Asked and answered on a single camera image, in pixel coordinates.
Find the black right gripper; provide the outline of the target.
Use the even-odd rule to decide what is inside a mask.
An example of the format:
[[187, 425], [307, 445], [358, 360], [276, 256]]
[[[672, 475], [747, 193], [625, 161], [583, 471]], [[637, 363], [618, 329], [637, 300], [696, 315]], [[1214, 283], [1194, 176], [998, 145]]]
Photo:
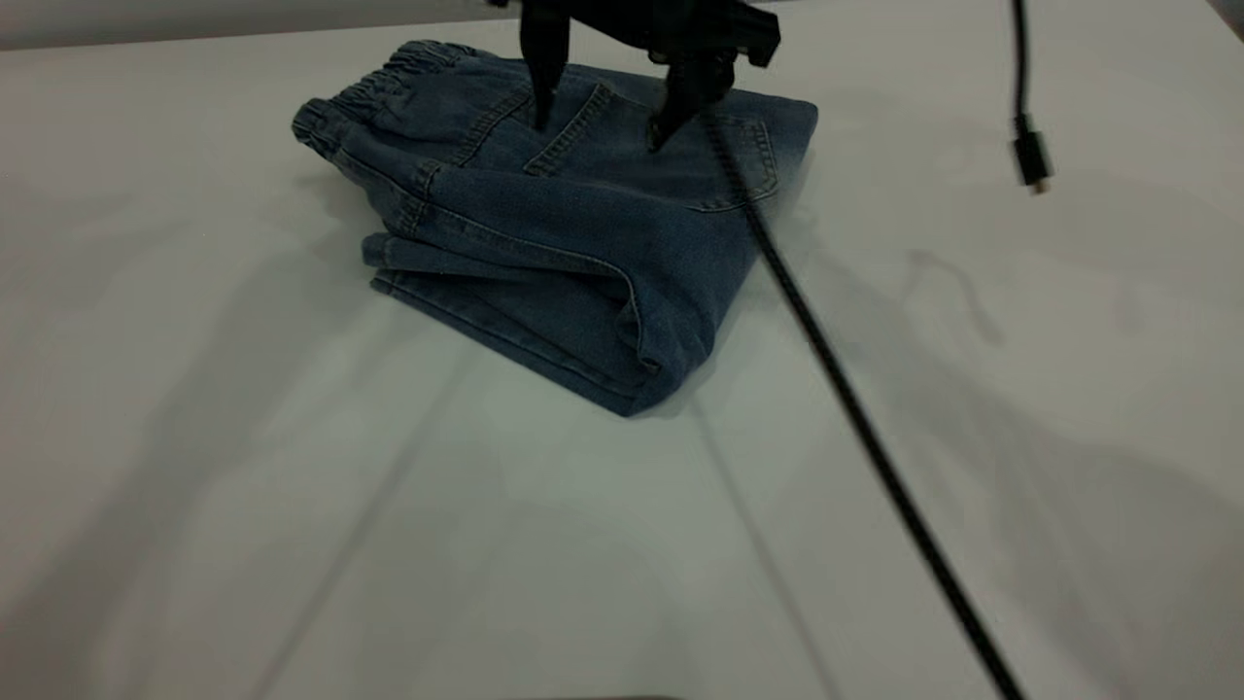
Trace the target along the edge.
[[534, 126], [549, 126], [569, 65], [571, 17], [605, 35], [674, 61], [666, 96], [651, 114], [647, 150], [657, 154], [680, 128], [720, 102], [735, 80], [735, 55], [766, 67], [781, 44], [778, 15], [743, 1], [521, 1], [520, 50], [532, 77]]

